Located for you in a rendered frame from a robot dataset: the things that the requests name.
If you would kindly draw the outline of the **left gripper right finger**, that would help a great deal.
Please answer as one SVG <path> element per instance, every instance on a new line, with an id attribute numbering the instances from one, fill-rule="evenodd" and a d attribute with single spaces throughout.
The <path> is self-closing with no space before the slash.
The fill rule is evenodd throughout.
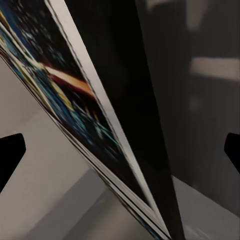
<path id="1" fill-rule="evenodd" d="M 240 135 L 230 132 L 227 135 L 224 151 L 240 172 Z"/>

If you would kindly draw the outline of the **poster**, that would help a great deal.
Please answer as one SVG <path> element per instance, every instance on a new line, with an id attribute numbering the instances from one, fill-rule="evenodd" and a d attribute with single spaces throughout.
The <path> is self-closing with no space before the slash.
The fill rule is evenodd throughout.
<path id="1" fill-rule="evenodd" d="M 135 0 L 0 0 L 0 57 L 170 240 L 186 240 Z"/>

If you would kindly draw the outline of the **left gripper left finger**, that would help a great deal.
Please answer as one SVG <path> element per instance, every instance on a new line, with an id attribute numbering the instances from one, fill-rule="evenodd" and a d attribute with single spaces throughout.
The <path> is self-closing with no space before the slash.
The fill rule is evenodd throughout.
<path id="1" fill-rule="evenodd" d="M 26 153 L 22 133 L 0 138 L 0 193 Z"/>

